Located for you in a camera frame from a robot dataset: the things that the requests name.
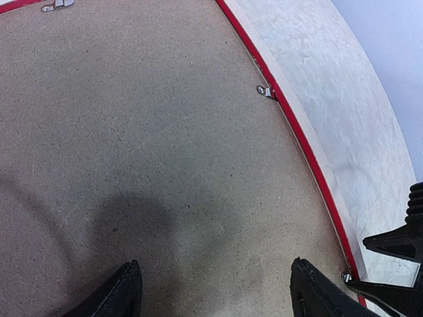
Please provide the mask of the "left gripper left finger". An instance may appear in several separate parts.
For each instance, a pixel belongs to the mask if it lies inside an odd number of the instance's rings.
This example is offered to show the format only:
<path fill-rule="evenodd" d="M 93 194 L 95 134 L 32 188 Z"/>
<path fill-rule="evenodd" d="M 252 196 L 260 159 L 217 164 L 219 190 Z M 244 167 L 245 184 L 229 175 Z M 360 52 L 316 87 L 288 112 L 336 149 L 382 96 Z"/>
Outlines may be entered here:
<path fill-rule="evenodd" d="M 124 263 L 65 316 L 140 316 L 143 281 L 137 260 Z"/>

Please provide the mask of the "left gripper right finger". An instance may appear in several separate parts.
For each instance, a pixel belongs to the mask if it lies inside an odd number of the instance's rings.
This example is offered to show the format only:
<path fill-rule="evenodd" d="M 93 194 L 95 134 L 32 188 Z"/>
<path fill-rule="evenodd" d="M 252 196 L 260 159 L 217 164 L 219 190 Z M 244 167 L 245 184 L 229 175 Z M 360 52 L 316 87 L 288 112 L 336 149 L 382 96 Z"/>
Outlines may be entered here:
<path fill-rule="evenodd" d="M 295 317 L 376 316 L 376 313 L 350 298 L 306 259 L 294 259 L 289 288 Z"/>

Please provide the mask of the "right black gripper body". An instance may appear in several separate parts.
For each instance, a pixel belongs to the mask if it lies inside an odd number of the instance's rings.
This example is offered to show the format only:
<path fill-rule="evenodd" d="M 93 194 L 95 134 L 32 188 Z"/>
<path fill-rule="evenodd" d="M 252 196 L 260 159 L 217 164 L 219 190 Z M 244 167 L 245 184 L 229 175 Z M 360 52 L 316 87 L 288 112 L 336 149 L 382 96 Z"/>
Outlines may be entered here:
<path fill-rule="evenodd" d="M 422 263 L 422 182 L 410 187 L 406 210 L 406 224 L 410 233 L 410 243 L 415 248 L 414 261 Z"/>

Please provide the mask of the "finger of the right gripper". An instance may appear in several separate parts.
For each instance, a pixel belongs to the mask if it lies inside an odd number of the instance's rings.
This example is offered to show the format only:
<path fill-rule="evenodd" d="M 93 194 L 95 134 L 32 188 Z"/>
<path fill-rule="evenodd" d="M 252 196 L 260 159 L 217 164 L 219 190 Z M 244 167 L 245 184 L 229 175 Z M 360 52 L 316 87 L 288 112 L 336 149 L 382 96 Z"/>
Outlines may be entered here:
<path fill-rule="evenodd" d="M 363 239 L 363 245 L 379 254 L 416 262 L 416 229 L 409 225 L 368 236 Z"/>
<path fill-rule="evenodd" d="M 365 297 L 390 316 L 422 316 L 422 288 L 358 280 L 345 282 L 349 290 Z"/>

